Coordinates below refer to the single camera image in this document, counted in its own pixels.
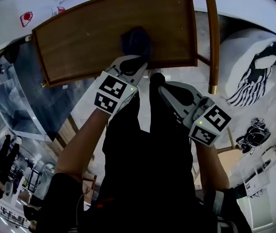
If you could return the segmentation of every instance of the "ceiling light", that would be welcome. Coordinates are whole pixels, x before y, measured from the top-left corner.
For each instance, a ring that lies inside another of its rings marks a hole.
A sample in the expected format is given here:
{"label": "ceiling light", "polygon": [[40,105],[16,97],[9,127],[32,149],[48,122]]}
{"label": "ceiling light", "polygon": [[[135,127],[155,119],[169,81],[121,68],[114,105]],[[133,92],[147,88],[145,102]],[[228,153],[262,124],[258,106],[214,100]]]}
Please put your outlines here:
{"label": "ceiling light", "polygon": [[22,228],[22,227],[20,227],[20,228],[21,228],[25,233],[27,233],[26,230],[25,230],[24,228]]}
{"label": "ceiling light", "polygon": [[5,224],[8,226],[8,223],[6,222],[6,220],[4,220],[4,218],[2,218],[2,217],[0,216],[0,219],[2,220],[3,223],[5,223]]}

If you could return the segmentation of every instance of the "red sticker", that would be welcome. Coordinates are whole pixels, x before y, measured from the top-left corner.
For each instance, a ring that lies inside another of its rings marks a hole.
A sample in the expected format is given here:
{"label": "red sticker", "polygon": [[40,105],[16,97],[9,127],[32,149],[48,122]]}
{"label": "red sticker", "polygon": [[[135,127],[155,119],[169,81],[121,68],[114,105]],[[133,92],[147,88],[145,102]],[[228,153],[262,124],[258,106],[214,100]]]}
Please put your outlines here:
{"label": "red sticker", "polygon": [[26,12],[24,13],[21,17],[20,17],[20,22],[21,22],[21,25],[23,27],[26,27],[27,24],[31,21],[33,17],[33,13],[32,12]]}
{"label": "red sticker", "polygon": [[64,7],[57,7],[57,8],[58,8],[58,13],[61,13],[61,12],[65,11]]}

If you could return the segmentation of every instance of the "black sticker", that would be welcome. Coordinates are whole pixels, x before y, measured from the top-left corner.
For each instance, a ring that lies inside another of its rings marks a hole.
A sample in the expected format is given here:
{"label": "black sticker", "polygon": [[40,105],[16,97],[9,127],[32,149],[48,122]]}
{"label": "black sticker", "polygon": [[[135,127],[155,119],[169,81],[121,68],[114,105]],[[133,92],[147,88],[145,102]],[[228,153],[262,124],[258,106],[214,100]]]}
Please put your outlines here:
{"label": "black sticker", "polygon": [[121,82],[112,76],[108,76],[105,81],[103,81],[99,89],[120,99],[125,91],[126,86],[126,83]]}
{"label": "black sticker", "polygon": [[116,108],[117,102],[97,92],[94,104],[112,114]]}
{"label": "black sticker", "polygon": [[218,106],[214,106],[204,118],[208,120],[219,132],[225,128],[225,126],[231,120],[231,117],[222,111]]}
{"label": "black sticker", "polygon": [[195,126],[194,131],[191,135],[192,138],[210,145],[212,141],[216,138],[216,135],[212,134],[209,131],[206,131],[203,128]]}

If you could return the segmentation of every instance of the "black and white artwork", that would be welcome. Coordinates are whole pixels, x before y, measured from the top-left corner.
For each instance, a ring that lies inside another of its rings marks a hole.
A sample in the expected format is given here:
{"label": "black and white artwork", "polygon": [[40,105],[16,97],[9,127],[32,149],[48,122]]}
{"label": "black and white artwork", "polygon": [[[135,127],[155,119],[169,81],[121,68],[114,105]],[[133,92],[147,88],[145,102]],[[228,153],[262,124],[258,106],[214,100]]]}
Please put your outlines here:
{"label": "black and white artwork", "polygon": [[120,99],[125,91],[127,84],[116,79],[112,76],[108,76],[105,81],[99,87],[100,90]]}
{"label": "black and white artwork", "polygon": [[195,126],[191,137],[207,145],[210,145],[212,141],[216,138],[216,135],[209,131],[206,131],[203,128]]}
{"label": "black and white artwork", "polygon": [[227,100],[233,106],[248,106],[265,95],[267,79],[272,73],[272,66],[256,68],[256,60],[276,56],[276,42],[272,42],[264,51],[254,56],[249,68],[239,81],[237,91]]}
{"label": "black and white artwork", "polygon": [[101,108],[102,110],[108,112],[108,113],[113,113],[117,106],[117,102],[114,101],[111,98],[106,97],[105,95],[102,95],[97,92],[95,102],[94,104]]}
{"label": "black and white artwork", "polygon": [[219,132],[221,132],[231,120],[231,117],[218,106],[214,106],[207,114],[204,115],[204,118],[208,120],[209,123],[211,123]]}
{"label": "black and white artwork", "polygon": [[248,153],[256,147],[261,146],[269,137],[270,132],[266,128],[263,118],[255,118],[251,121],[251,126],[246,134],[236,139],[243,153]]}

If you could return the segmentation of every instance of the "wooden chair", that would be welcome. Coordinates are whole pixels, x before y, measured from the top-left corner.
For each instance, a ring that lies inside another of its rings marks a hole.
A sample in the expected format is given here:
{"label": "wooden chair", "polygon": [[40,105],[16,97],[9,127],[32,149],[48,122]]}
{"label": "wooden chair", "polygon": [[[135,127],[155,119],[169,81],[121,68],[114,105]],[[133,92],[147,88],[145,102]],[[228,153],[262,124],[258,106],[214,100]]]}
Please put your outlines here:
{"label": "wooden chair", "polygon": [[120,36],[141,26],[153,54],[149,69],[210,66],[209,92],[216,93],[219,25],[215,0],[206,0],[210,60],[197,53],[193,0],[91,0],[75,6],[32,31],[45,82],[49,86],[96,77],[119,56]]}

